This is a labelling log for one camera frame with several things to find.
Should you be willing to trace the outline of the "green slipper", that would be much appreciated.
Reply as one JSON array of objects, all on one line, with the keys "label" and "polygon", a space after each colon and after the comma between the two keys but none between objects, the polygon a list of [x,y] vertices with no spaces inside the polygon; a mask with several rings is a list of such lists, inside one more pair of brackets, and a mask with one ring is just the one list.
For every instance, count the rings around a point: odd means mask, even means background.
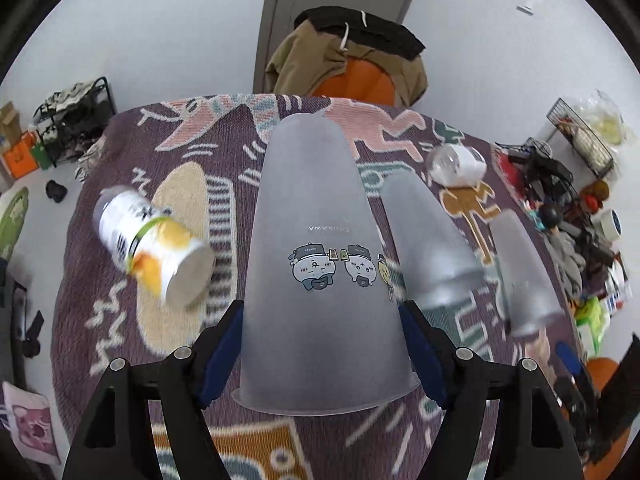
[{"label": "green slipper", "polygon": [[9,202],[0,222],[0,257],[10,261],[20,238],[29,205],[28,188],[21,188]]}]

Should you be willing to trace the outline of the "green tissue pack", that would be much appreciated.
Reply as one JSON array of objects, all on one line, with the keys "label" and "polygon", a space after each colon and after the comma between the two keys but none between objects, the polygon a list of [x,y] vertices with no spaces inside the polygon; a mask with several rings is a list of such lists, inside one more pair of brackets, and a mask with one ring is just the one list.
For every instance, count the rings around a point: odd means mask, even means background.
[{"label": "green tissue pack", "polygon": [[586,358],[596,358],[611,323],[608,310],[597,297],[591,297],[575,311],[574,319]]}]

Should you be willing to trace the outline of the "grey knitted cloth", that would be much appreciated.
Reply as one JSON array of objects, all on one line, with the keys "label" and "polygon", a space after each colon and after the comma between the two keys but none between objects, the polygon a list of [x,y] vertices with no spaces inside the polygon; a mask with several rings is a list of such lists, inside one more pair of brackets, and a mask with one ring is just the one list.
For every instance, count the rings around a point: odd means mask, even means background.
[{"label": "grey knitted cloth", "polygon": [[558,271],[564,294],[568,300],[578,300],[582,296],[582,271],[586,259],[578,254],[574,240],[565,232],[548,231],[544,233],[550,256]]}]

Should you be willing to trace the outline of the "orange chair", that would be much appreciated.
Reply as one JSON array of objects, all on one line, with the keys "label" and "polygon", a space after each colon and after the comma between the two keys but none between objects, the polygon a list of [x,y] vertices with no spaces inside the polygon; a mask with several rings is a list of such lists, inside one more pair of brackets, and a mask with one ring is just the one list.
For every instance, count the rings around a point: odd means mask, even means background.
[{"label": "orange chair", "polygon": [[389,106],[396,101],[395,87],[388,73],[358,58],[348,58],[344,73],[322,81],[312,95]]}]

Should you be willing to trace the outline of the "black haired doll figure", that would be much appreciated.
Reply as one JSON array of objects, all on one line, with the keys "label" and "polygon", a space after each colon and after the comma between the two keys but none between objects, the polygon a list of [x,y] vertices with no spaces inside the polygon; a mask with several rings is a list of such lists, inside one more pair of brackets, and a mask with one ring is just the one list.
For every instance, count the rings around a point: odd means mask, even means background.
[{"label": "black haired doll figure", "polygon": [[533,212],[535,226],[540,232],[556,232],[564,221],[563,211],[553,204],[542,204]]}]

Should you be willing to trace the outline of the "black shoe rack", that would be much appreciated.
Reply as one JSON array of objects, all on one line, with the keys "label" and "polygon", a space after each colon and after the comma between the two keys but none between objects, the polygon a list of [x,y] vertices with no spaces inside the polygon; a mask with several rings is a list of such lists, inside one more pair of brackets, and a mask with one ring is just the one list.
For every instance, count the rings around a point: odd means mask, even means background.
[{"label": "black shoe rack", "polygon": [[32,123],[56,167],[85,154],[115,114],[110,85],[101,76],[48,96],[32,114]]}]

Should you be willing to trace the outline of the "frosted plastic cup middle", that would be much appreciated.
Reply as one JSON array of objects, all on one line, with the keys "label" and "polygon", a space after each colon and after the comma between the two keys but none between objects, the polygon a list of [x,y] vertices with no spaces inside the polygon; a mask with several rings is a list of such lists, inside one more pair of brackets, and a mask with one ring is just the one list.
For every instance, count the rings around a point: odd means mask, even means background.
[{"label": "frosted plastic cup middle", "polygon": [[423,310],[468,301],[484,268],[454,222],[412,171],[387,176],[380,192],[406,298]]}]

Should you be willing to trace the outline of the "black garment on chair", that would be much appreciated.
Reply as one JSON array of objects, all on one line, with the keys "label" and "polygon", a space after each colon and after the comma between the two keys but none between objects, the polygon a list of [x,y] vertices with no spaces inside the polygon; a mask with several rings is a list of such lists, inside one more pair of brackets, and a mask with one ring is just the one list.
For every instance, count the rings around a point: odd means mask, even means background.
[{"label": "black garment on chair", "polygon": [[404,25],[344,6],[317,6],[296,16],[294,27],[308,21],[317,32],[327,32],[387,54],[412,61],[424,44]]}]

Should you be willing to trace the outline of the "yellow white label bottle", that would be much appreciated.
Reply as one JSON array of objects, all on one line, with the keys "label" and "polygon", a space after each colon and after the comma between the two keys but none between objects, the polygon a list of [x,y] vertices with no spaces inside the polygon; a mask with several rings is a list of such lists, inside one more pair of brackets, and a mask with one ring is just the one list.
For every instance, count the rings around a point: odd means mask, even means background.
[{"label": "yellow white label bottle", "polygon": [[114,265],[162,304],[186,309],[205,292],[215,266],[213,249],[138,191],[104,188],[92,220]]}]

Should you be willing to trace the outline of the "orange paper bag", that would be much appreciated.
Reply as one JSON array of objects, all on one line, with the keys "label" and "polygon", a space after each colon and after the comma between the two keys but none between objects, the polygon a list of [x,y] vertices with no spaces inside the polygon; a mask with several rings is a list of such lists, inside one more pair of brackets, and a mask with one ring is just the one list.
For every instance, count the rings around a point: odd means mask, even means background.
[{"label": "orange paper bag", "polygon": [[13,148],[8,148],[3,152],[3,160],[15,180],[21,179],[39,168],[38,162],[32,156],[32,148],[35,145],[36,138],[31,133],[24,133]]}]

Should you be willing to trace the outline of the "frosted cup with cartoon sticker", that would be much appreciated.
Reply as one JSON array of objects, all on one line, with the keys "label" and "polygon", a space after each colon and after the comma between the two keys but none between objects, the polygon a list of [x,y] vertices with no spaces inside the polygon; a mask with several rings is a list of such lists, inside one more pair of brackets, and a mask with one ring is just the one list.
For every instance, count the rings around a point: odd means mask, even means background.
[{"label": "frosted cup with cartoon sticker", "polygon": [[382,255],[341,127],[315,114],[282,119],[258,188],[235,401],[341,415],[416,388]]}]

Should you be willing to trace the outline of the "white wall switch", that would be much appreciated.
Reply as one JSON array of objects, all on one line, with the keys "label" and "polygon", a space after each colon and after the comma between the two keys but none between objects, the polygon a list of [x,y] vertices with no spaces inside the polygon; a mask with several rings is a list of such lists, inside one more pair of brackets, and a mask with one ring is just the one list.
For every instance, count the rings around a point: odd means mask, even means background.
[{"label": "white wall switch", "polygon": [[540,9],[541,0],[522,0],[516,5],[516,10],[534,16]]}]

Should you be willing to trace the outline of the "clear plastic bag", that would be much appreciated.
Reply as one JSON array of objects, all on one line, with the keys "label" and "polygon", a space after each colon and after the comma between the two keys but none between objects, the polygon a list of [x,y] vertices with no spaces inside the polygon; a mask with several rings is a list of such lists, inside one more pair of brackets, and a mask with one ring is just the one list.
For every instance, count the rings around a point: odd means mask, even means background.
[{"label": "clear plastic bag", "polygon": [[627,140],[620,109],[604,91],[579,99],[576,112],[605,144],[620,146]]}]

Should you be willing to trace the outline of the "white tape roll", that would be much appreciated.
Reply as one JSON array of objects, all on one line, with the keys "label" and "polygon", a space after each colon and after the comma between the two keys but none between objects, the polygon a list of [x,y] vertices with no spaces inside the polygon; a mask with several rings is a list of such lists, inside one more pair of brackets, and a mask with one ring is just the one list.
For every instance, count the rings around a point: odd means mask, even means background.
[{"label": "white tape roll", "polygon": [[600,214],[597,228],[609,242],[618,240],[623,234],[620,217],[613,209],[607,209]]}]

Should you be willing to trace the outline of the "pink cartoon cushion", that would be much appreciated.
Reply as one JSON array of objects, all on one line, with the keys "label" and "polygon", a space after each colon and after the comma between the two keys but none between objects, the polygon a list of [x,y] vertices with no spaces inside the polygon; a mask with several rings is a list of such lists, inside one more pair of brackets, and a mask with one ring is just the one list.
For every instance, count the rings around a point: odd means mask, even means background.
[{"label": "pink cartoon cushion", "polygon": [[37,393],[2,382],[4,407],[12,441],[26,460],[58,465],[51,410],[48,400]]}]

